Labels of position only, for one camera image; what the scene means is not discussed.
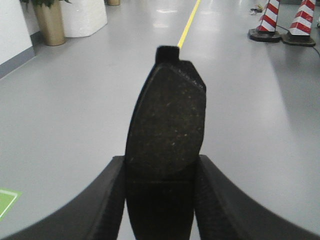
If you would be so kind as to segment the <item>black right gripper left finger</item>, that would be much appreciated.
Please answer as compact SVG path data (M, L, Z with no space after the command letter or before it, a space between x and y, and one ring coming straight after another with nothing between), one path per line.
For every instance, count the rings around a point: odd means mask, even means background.
M74 199L7 239L115 240L124 204L125 158L114 156L98 177Z

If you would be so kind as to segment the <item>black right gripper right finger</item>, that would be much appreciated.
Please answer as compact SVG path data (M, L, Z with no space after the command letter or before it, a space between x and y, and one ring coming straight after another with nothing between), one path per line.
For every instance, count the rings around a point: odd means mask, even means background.
M318 240L249 197L206 156L195 175L194 209L202 240Z

